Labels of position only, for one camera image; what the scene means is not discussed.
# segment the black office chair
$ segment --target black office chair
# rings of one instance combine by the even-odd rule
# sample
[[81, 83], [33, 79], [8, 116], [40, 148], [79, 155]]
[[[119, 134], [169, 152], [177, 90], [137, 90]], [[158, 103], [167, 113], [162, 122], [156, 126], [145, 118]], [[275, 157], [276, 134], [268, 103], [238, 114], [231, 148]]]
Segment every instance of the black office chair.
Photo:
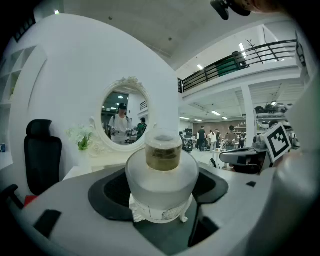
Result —
[[37, 119], [26, 128], [24, 156], [29, 189], [36, 196], [59, 182], [61, 140], [50, 135], [51, 120]]

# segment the white vase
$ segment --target white vase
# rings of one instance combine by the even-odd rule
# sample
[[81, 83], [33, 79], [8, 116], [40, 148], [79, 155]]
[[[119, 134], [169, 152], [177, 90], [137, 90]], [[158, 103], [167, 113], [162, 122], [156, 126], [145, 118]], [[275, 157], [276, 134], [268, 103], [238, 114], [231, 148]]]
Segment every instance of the white vase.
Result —
[[87, 150], [78, 150], [79, 157], [78, 157], [78, 166], [84, 171], [84, 172], [92, 172], [92, 166], [90, 161], [90, 156], [88, 154]]

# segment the brown liquid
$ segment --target brown liquid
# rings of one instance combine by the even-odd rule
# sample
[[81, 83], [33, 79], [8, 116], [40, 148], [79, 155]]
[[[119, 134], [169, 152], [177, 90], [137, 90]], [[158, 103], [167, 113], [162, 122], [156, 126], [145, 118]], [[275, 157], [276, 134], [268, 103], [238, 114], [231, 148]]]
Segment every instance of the brown liquid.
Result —
[[146, 163], [158, 171], [171, 171], [180, 163], [182, 145], [170, 149], [158, 149], [145, 145]]

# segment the ornate mirror frame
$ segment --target ornate mirror frame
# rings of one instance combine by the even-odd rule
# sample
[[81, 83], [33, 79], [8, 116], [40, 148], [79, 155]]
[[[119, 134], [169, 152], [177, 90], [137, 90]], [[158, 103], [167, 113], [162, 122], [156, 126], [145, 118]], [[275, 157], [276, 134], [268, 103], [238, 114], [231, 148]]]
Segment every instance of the ornate mirror frame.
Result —
[[[101, 111], [102, 106], [105, 103], [106, 98], [114, 92], [119, 87], [131, 87], [137, 89], [139, 92], [142, 93], [142, 95], [145, 98], [146, 104], [147, 104], [147, 112], [148, 112], [148, 126], [143, 134], [143, 136], [135, 143], [130, 145], [119, 145], [114, 142], [112, 142], [111, 139], [106, 135], [104, 132], [103, 126], [102, 126], [102, 120], [101, 120]], [[93, 142], [93, 152], [91, 151], [90, 155], [92, 157], [101, 155], [102, 152], [104, 153], [120, 153], [120, 152], [135, 152], [139, 149], [142, 149], [145, 146], [145, 135], [146, 133], [155, 126], [155, 115], [154, 115], [154, 109], [152, 105], [152, 101], [150, 98], [150, 95], [148, 94], [146, 88], [142, 85], [141, 82], [138, 82], [138, 79], [134, 76], [130, 76], [128, 78], [122, 78], [121, 80], [118, 80], [114, 83], [112, 83], [110, 86], [108, 86], [103, 94], [102, 97], [99, 99], [97, 107], [96, 107], [96, 114], [90, 119], [91, 125], [94, 127], [96, 131], [96, 135], [99, 137], [99, 139], [104, 143], [105, 147], [99, 143], [99, 141], [95, 140]]]

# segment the red object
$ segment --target red object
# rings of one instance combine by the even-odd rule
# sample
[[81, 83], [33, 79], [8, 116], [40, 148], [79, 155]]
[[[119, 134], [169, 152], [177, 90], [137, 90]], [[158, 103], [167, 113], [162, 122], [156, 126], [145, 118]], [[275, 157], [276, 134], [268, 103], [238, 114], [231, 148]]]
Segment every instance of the red object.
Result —
[[26, 195], [24, 199], [24, 207], [30, 204], [33, 200], [35, 200], [38, 196], [37, 195]]

